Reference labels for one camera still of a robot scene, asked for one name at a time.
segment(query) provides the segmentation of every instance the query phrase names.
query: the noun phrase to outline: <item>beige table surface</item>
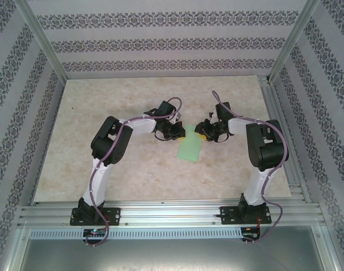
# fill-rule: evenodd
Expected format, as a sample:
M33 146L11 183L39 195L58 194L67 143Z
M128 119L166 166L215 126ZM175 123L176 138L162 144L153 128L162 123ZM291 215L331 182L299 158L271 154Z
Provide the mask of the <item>beige table surface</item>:
M75 201L83 195L92 170L90 143L107 116L139 116L178 96L181 120L196 125L215 108L211 90L240 115L268 119L256 76L69 80L35 201ZM134 137L113 169L106 200L239 198L247 188L252 165L245 137L202 142L197 163L178 159L179 145L158 141L152 133ZM267 196L291 196L282 169L272 182Z

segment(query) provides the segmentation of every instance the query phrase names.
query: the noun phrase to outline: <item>green sponge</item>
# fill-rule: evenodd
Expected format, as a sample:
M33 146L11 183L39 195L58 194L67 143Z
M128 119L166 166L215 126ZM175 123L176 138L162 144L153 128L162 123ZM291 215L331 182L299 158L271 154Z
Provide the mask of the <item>green sponge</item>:
M187 161L198 162L202 139L194 132L194 125L185 125L185 138L181 139L177 157Z

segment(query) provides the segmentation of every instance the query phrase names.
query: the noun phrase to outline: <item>striped wall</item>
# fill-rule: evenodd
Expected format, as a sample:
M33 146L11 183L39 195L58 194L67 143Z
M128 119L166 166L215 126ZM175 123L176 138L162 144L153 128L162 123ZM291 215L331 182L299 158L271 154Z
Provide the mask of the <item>striped wall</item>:
M29 1L69 78L267 75L306 0Z
M344 0L319 2L275 89L344 266Z
M13 1L0 0L0 268L33 195L62 91Z

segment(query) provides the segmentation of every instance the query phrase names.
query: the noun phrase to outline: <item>robotic arm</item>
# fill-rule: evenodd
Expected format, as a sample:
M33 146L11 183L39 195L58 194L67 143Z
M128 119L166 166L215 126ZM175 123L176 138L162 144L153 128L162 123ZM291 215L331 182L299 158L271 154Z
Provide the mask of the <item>robotic arm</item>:
M150 117L161 117L170 115L176 111L176 108L170 103L163 101L158 109L152 109L148 112L145 112L142 116ZM119 218L117 208L104 208L104 195L109 180L109 176L112 172L112 169L116 163L118 163L121 158L123 158L124 153L127 149L129 140L139 134L143 133L156 133L161 132L164 136L163 141L175 140L178 138L185 137L185 130L182 127L182 122L179 121L181 115L176 112L169 119L158 118L158 119L139 119L134 120L125 125L121 131L119 140L117 141L113 151L110 155L100 164L98 170L96 171L93 183L92 183L92 194L94 201L98 209L105 213L105 216L110 217L111 215ZM93 171L99 164L100 160L108 153L111 146L114 143L112 139L116 136L121 128L122 123L125 120L118 120L113 116L109 116L101 126L97 135L94 137L91 148L93 156ZM103 224L100 216L97 214L93 202L90 198L90 189L89 186L80 198L78 207L74 208L72 211L72 217L70 220L71 225L99 225Z
M281 131L277 120L269 120L268 123ZM199 123L195 132L200 134L206 141L223 142L235 134L247 137L248 152L254 171L250 178L248 188L242 193L238 208L230 207L228 212L221 209L222 223L225 224L253 224L259 217L261 223L271 223L269 209L262 198L262 186L267 175L281 162L284 155L284 147L281 138L270 127L233 116L221 104L217 104L214 112L210 113L210 119ZM225 140L220 141L221 135L227 135Z

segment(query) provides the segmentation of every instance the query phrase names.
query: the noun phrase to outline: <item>enclosure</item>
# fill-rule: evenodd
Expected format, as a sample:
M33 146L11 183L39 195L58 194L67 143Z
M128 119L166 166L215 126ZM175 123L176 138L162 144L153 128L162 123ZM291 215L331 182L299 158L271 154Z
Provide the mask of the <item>enclosure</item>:
M106 189L119 225L86 247L69 223L104 119L178 96L196 125L211 90L281 125L274 231L244 244L256 225L218 217L248 186L245 138L196 163L143 135ZM0 0L0 270L76 269L344 270L344 0Z

